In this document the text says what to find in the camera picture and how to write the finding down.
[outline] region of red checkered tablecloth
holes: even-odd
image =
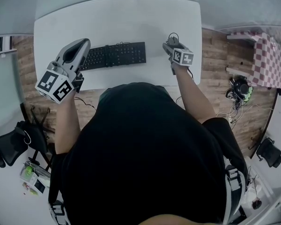
[[[228,39],[254,40],[254,64],[248,81],[252,86],[281,88],[281,47],[266,33],[235,32]]]

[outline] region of wood plank floor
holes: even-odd
[[[226,67],[250,71],[253,63],[253,44],[242,40],[228,41],[224,34],[210,30],[202,30],[202,37],[203,60],[199,88],[211,101],[216,113],[229,113],[233,102],[225,98],[225,92],[230,88],[229,78],[231,77],[226,72]],[[41,96],[34,88],[37,77],[34,66],[33,37],[13,37],[13,48],[18,51],[18,66],[28,115],[31,117],[30,108],[35,106],[35,113],[41,119],[49,107],[51,112],[45,121],[45,126],[55,128],[57,104]],[[166,90],[174,100],[180,96],[178,87],[166,87]],[[81,91],[77,96],[96,107],[99,96],[103,92],[104,90]],[[272,107],[275,93],[276,89],[255,87],[248,105],[243,107],[244,113],[253,104],[260,106],[250,108],[233,128],[233,133],[244,155],[251,154],[248,150],[248,147],[253,144],[251,137],[258,137],[260,129],[264,129],[266,125],[270,109],[262,108]],[[76,100],[75,103],[79,123],[83,128],[94,116],[95,110],[90,106],[85,106],[81,101]],[[178,104],[183,107],[181,99]]]

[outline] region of person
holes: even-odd
[[[244,157],[188,67],[172,67],[185,110],[143,82],[106,90],[82,131],[74,93],[58,106],[49,203],[58,190],[72,225],[223,221],[223,156],[247,177]]]

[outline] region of forearm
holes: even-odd
[[[201,123],[214,118],[216,115],[207,97],[195,84],[187,69],[177,66],[174,69],[185,110]]]
[[[80,133],[74,94],[58,105],[55,129],[55,150],[57,154],[67,153],[75,144]]]

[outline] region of white desk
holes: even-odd
[[[37,78],[65,45],[89,38],[91,47],[119,42],[145,42],[147,63],[84,71],[82,90],[106,89],[132,82],[177,86],[162,43],[176,32],[194,52],[191,71],[200,83],[202,30],[200,6],[188,0],[91,0],[35,21]]]

